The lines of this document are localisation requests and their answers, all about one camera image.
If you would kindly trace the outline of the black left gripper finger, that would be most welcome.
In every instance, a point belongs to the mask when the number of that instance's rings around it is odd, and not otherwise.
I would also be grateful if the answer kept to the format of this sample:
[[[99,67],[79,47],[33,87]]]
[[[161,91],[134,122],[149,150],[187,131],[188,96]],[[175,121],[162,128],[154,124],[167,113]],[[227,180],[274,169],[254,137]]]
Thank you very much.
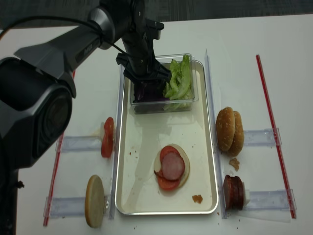
[[[138,82],[134,84],[134,101],[143,101],[146,83]]]

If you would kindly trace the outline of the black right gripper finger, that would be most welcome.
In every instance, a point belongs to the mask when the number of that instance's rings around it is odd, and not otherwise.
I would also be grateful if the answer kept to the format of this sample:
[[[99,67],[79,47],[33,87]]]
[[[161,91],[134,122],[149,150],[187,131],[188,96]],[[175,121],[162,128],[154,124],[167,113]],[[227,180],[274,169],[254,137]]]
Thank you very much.
[[[157,95],[158,96],[170,96],[170,85],[165,80],[160,80],[157,82]]]

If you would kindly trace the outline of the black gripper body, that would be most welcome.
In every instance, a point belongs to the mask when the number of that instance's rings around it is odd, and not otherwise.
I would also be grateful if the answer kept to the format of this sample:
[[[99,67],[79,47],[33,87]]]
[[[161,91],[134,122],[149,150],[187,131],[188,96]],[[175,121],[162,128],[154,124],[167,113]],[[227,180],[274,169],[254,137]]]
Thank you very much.
[[[118,54],[116,62],[132,82],[170,81],[171,71],[156,59],[153,47],[163,29],[163,23],[146,19],[141,32],[132,30],[122,37],[126,53]]]

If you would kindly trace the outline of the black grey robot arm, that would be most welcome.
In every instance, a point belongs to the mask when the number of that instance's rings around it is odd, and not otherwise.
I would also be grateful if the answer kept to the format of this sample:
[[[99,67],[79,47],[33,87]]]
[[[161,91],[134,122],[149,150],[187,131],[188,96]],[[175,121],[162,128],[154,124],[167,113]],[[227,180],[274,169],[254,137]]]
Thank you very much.
[[[75,29],[0,62],[1,222],[11,195],[23,186],[15,172],[33,166],[67,128],[76,97],[73,73],[97,48],[122,40],[116,62],[134,84],[170,81],[153,49],[164,25],[146,18],[144,1],[102,0],[87,21],[74,22]]]

